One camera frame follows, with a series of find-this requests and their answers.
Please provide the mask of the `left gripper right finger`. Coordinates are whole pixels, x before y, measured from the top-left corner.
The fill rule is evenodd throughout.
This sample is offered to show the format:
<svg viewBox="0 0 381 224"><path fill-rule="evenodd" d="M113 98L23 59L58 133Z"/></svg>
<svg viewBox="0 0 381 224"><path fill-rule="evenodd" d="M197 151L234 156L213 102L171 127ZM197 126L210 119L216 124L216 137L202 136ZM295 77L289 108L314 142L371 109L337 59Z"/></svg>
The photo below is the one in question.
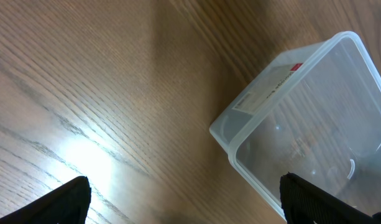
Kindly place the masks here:
<svg viewBox="0 0 381 224"><path fill-rule="evenodd" d="M381 224L294 173L280 178L280 201L288 224Z"/></svg>

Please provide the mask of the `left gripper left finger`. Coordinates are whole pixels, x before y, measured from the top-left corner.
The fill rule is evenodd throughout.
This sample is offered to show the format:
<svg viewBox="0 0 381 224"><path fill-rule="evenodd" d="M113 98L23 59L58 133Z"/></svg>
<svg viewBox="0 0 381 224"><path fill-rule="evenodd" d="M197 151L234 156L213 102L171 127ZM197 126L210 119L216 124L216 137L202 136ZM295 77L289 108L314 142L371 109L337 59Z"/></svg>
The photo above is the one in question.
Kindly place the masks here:
<svg viewBox="0 0 381 224"><path fill-rule="evenodd" d="M78 176L32 203L0 218L0 224L85 224L91 203L87 177Z"/></svg>

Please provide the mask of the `clear plastic storage container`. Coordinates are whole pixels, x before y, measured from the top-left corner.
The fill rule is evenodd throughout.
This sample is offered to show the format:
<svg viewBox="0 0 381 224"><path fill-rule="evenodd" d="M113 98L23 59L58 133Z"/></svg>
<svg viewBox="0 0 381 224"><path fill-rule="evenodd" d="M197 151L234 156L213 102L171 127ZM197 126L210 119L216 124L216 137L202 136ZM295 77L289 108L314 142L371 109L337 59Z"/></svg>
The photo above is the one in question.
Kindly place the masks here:
<svg viewBox="0 0 381 224"><path fill-rule="evenodd" d="M381 212L381 76L355 32L282 52L209 131L279 215L287 173Z"/></svg>

